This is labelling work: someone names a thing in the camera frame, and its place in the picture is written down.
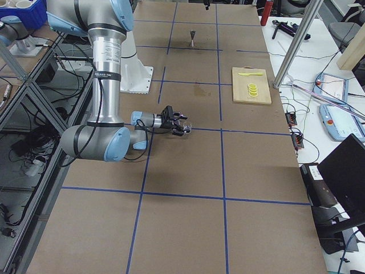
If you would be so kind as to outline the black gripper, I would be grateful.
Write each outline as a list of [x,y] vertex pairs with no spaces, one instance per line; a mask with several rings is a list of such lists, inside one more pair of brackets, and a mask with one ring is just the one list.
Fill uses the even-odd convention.
[[161,128],[166,130],[172,129],[172,134],[176,136],[183,136],[185,134],[185,130],[183,127],[175,127],[174,122],[178,122],[179,120],[187,120],[188,117],[181,113],[174,113],[173,116],[162,116],[161,117]]

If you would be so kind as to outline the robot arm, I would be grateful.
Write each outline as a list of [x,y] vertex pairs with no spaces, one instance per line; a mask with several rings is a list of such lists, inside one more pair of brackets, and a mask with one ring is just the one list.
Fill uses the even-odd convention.
[[87,37],[92,29],[118,31],[134,27],[135,1],[18,1],[1,6],[1,40],[9,45],[30,36],[45,22],[54,30]]
[[86,37],[93,49],[92,114],[85,125],[62,134],[60,144],[69,156],[118,162],[129,150],[146,149],[152,128],[177,136],[191,131],[185,116],[171,106],[159,114],[133,112],[133,130],[119,115],[120,93],[133,92],[152,77],[152,68],[136,56],[129,1],[48,1],[47,16],[53,30]]

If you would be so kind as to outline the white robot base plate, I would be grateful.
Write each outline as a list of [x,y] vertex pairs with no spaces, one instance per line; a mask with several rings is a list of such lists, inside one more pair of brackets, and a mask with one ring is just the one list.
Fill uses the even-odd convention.
[[151,86],[153,67],[145,66],[137,55],[133,31],[127,32],[121,44],[120,92],[148,94]]

